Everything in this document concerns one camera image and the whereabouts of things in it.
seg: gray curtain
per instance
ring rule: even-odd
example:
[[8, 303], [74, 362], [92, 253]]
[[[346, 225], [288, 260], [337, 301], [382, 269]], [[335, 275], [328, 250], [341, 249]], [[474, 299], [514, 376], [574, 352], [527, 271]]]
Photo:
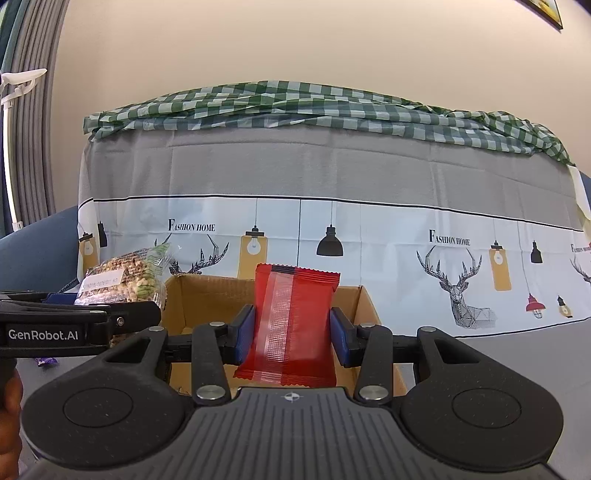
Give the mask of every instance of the gray curtain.
[[68, 0], [22, 0], [22, 22], [13, 28], [2, 62], [3, 72], [47, 69], [33, 91], [16, 99], [11, 109], [12, 188], [17, 220], [24, 225], [55, 212], [49, 122], [53, 71], [67, 4]]

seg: blue gripper pad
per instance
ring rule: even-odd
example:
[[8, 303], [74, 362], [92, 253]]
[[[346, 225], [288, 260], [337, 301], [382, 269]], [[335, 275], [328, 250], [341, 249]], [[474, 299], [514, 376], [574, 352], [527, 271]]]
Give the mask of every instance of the blue gripper pad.
[[350, 363], [349, 345], [347, 343], [345, 324], [343, 319], [339, 318], [339, 312], [340, 311], [337, 311], [336, 309], [330, 309], [330, 340], [332, 341], [339, 363], [343, 365], [343, 367], [346, 367]]
[[246, 319], [240, 325], [238, 329], [238, 340], [236, 341], [236, 361], [237, 365], [246, 360], [248, 351], [252, 345], [252, 338], [255, 334], [255, 308], [252, 307], [251, 311], [246, 316]]
[[42, 303], [51, 303], [55, 305], [74, 305], [76, 293], [50, 293]]

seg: white bracket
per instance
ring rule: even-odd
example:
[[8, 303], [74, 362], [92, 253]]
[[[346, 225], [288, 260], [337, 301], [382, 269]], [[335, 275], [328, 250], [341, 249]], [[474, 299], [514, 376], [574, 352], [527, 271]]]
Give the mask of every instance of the white bracket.
[[9, 141], [8, 135], [11, 131], [10, 123], [11, 113], [9, 111], [10, 107], [14, 104], [13, 100], [15, 98], [22, 97], [23, 95], [28, 94], [31, 90], [35, 88], [35, 83], [37, 79], [42, 77], [47, 73], [47, 69], [37, 69], [37, 70], [29, 70], [28, 72], [20, 72], [20, 73], [2, 73], [0, 77], [2, 79], [0, 83], [0, 95], [4, 91], [7, 85], [14, 85], [14, 91], [9, 93], [8, 95], [4, 96], [2, 100], [0, 100], [0, 105], [2, 105], [2, 111], [4, 114], [3, 118], [3, 148], [4, 148], [4, 176], [6, 177], [6, 190], [8, 194], [8, 206], [10, 207], [10, 215], [12, 217], [12, 230], [17, 231], [22, 228], [22, 222], [17, 219], [17, 211], [15, 207], [15, 200], [14, 200], [14, 190], [12, 188], [12, 172], [10, 170], [10, 158], [12, 156], [12, 142]]

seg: red lamp illustration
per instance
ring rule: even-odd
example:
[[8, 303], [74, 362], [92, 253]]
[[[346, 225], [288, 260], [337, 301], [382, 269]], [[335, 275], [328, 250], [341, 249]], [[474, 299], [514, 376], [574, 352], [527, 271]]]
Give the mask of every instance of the red lamp illustration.
[[542, 318], [542, 310], [546, 309], [546, 305], [540, 303], [531, 293], [528, 299], [527, 307], [525, 307], [526, 312], [531, 312], [534, 314], [534, 317], [537, 319]]

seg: label sticker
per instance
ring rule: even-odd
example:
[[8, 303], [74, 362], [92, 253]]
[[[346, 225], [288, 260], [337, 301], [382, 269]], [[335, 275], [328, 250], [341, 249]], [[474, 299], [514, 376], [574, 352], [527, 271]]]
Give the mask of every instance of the label sticker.
[[97, 273], [95, 275], [88, 275], [80, 286], [80, 292], [98, 290], [99, 288], [112, 287], [119, 285], [123, 279], [124, 268], [120, 270], [112, 270], [109, 272]]
[[81, 325], [6, 325], [8, 346], [42, 348], [84, 345]]

